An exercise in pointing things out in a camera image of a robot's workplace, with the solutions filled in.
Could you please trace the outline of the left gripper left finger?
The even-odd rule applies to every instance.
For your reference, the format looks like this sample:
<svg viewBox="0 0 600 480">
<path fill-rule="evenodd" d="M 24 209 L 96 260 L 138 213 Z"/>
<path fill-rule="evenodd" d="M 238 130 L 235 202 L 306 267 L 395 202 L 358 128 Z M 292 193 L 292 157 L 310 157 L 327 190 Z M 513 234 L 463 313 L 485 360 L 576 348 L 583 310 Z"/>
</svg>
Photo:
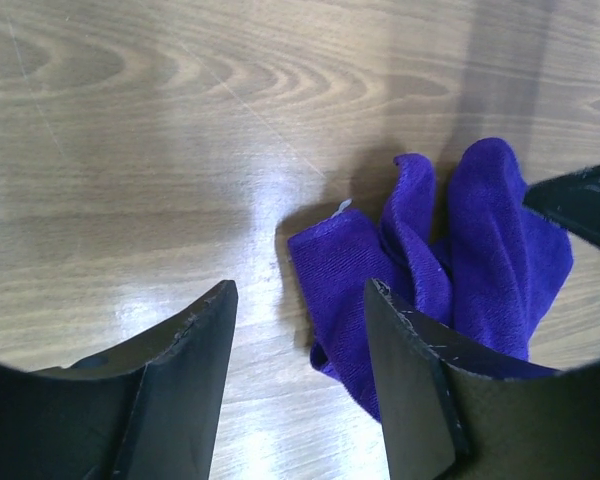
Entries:
<svg viewBox="0 0 600 480">
<path fill-rule="evenodd" d="M 237 310 L 233 281 L 67 368 L 0 364 L 0 479 L 205 479 Z"/>
</svg>

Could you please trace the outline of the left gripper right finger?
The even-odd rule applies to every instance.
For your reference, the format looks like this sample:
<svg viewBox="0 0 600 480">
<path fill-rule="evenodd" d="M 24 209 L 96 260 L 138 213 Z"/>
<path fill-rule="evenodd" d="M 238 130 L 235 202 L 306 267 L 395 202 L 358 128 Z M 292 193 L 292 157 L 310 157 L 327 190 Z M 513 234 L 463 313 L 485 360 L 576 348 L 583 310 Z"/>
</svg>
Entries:
<svg viewBox="0 0 600 480">
<path fill-rule="evenodd" d="M 484 347 L 370 280 L 365 320 L 394 479 L 600 479 L 600 360 Z"/>
</svg>

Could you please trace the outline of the purple towel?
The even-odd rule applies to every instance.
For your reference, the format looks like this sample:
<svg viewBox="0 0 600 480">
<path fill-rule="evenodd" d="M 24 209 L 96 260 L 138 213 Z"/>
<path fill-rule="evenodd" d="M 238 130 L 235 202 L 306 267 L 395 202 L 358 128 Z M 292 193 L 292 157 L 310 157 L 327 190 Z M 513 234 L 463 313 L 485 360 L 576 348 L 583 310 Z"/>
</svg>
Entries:
<svg viewBox="0 0 600 480">
<path fill-rule="evenodd" d="M 399 177 L 378 221 L 350 207 L 288 242 L 313 324 L 311 365 L 371 416 L 379 407 L 364 316 L 369 279 L 460 334 L 527 360 L 573 265 L 566 232 L 524 207 L 527 184 L 505 140 L 465 151 L 446 192 L 448 229 L 436 241 L 430 160 L 405 154 L 395 162 Z"/>
</svg>

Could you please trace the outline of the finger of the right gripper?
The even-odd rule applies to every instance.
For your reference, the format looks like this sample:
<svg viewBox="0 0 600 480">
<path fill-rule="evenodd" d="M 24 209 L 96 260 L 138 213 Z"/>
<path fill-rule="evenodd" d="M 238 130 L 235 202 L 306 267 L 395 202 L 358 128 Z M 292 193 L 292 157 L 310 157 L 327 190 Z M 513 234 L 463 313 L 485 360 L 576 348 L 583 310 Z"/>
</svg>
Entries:
<svg viewBox="0 0 600 480">
<path fill-rule="evenodd" d="M 531 185 L 523 204 L 600 249 L 600 164 Z"/>
</svg>

